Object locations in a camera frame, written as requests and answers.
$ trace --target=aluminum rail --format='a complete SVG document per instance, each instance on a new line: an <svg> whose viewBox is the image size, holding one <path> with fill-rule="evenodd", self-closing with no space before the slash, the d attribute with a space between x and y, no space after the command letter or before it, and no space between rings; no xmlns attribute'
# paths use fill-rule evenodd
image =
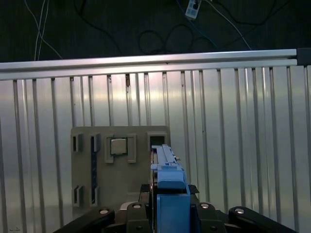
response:
<svg viewBox="0 0 311 233"><path fill-rule="evenodd" d="M296 50L192 53L0 64L1 80L198 69L295 66Z"/></svg>
<svg viewBox="0 0 311 233"><path fill-rule="evenodd" d="M152 56L131 56L113 58L91 58L74 60L55 60L37 62L14 62L0 63L0 72L3 71L24 71L38 69L60 69L60 68L85 68L96 66L117 66L117 65L143 65L150 63L215 63L230 61L258 61L258 60L280 60L293 59L296 57L296 50L260 50L260 51L237 51L237 52L211 52L211 53L190 53L172 55Z"/></svg>

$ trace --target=blue plastic part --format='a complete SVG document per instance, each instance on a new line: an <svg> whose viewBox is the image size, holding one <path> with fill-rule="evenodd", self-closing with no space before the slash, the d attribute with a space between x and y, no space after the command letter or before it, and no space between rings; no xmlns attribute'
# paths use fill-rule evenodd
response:
<svg viewBox="0 0 311 233"><path fill-rule="evenodd" d="M156 222L158 233L190 232L190 191L185 171L167 145L153 147L158 164L151 165L157 172Z"/></svg>

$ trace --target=dark background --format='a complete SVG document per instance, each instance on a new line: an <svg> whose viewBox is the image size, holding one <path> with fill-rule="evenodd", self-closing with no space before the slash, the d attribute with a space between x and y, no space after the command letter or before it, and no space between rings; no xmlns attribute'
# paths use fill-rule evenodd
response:
<svg viewBox="0 0 311 233"><path fill-rule="evenodd" d="M262 22L274 4L273 0L218 1L227 7L237 20L253 23ZM39 22L43 0L27 2ZM76 0L78 9L82 2ZM245 37L253 50L311 47L311 1L276 0L274 11L285 3L287 4L265 24L256 27ZM181 0L181 5L185 11L188 1ZM254 27L235 23L220 5L214 3L214 6L226 15L242 34ZM64 59L248 50L241 39L224 47L239 38L239 35L206 2L202 3L194 23L218 45L218 48L189 24L176 0L87 0L82 16L111 34L120 51L105 33L82 21L75 11L73 0L50 0L44 39ZM170 33L171 29L179 24L185 26L178 26ZM164 43L154 33L144 33L141 35L140 49L138 37L145 30L157 32ZM0 62L33 60L36 36L34 19L27 11L24 1L0 0ZM40 60L53 59L59 58L42 43Z"/></svg>

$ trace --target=black cable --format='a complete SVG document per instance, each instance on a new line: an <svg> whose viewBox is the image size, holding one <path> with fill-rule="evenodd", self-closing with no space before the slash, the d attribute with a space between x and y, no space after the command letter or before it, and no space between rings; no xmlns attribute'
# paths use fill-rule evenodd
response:
<svg viewBox="0 0 311 233"><path fill-rule="evenodd" d="M265 19L265 21L263 22L262 25L264 25L269 19L271 19L272 16L274 16L276 13L278 13L280 10L282 10L291 0L288 0L286 3L284 3L283 5L281 5L279 8L277 8L273 13L271 13L271 15ZM255 27L253 27L252 29L250 29L248 32L246 32L243 37L245 38L247 35L249 35L253 30L255 30L257 27L259 27L260 25L257 25ZM238 38L230 41L229 43L225 44L224 46L220 47L220 49L226 48L229 45L232 45L233 43L241 40L243 38L242 36L239 36Z"/></svg>
<svg viewBox="0 0 311 233"><path fill-rule="evenodd" d="M236 23L243 24L243 25L250 25L250 26L261 26L261 25L265 24L266 20L270 17L270 15L272 14L272 12L274 10L274 7L276 6L276 0L273 0L272 7L270 8L269 13L267 14L266 18L263 21L261 21L260 23L250 23L250 22L239 21L238 19L236 19L232 15L230 10L228 8L226 8L226 6L224 6L221 2L219 2L219 0L214 0L213 3L220 5L228 13L228 15L233 19L233 21L235 21Z"/></svg>
<svg viewBox="0 0 311 233"><path fill-rule="evenodd" d="M102 28L100 28L100 27L98 27L98 26L96 26L96 25L90 23L89 21L87 21L87 20L83 17L83 14L82 14L82 13L83 13L83 9L84 9L84 7L85 7L85 3L86 3L86 1L84 0L83 3L82 3L82 7L81 7L80 10L78 11L78 8L77 8L77 5L76 5L76 0L73 0L74 10L75 10L75 12L77 13L77 15L84 21L84 23L86 23L86 24L89 25L90 27L92 27L92 28L94 28L94 29L96 29L96 30L98 30L98 31L100 31L100 32L102 32L102 33L104 33L104 34L113 42L113 44L116 46L118 52L122 55L122 52L121 52L121 49L120 49L119 45L117 44L116 40L113 38L113 36L112 36L109 32L107 32L106 30L104 30L104 29L102 29Z"/></svg>
<svg viewBox="0 0 311 233"><path fill-rule="evenodd" d="M187 25L185 24L177 24L175 25L174 27L171 28L171 30L169 31L169 33L167 34L167 36L165 37L165 39L163 39L163 37L156 31L153 31L153 30L145 30L143 32L141 32L138 36L138 48L139 50L146 54L146 55L155 55L155 54L168 54L168 53L177 53L176 51L172 51L170 49L167 48L167 43L172 35L172 33L177 29L177 28L185 28L187 29L190 34L191 34L191 43L190 43L190 46L188 48L188 50L190 50L192 48L192 45L193 45L193 41L194 41L194 35L193 35L193 32L191 30L190 27L188 27ZM152 50L150 52L147 52L145 51L142 47L141 47L141 38L145 35L145 34L148 34L148 33L151 33L151 34L154 34L159 40L160 40L160 43L161 43L161 46L158 48L158 49L155 49L155 50Z"/></svg>
<svg viewBox="0 0 311 233"><path fill-rule="evenodd" d="M211 44L210 40L208 40L208 39L206 39L205 37L201 36L201 37L197 37L197 38L195 38L195 39L192 40L191 44L189 45L188 50L189 50L190 52L192 52L192 51L193 51L193 46L194 46L194 44L195 44L197 41L200 41L200 40L205 40L205 41L208 42L208 44L213 45L213 44Z"/></svg>

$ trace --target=power strip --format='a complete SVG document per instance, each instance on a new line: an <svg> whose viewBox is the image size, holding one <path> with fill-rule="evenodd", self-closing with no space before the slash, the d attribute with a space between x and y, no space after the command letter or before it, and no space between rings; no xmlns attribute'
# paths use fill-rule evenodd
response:
<svg viewBox="0 0 311 233"><path fill-rule="evenodd" d="M198 16L202 0L189 0L185 15L190 19L196 19Z"/></svg>

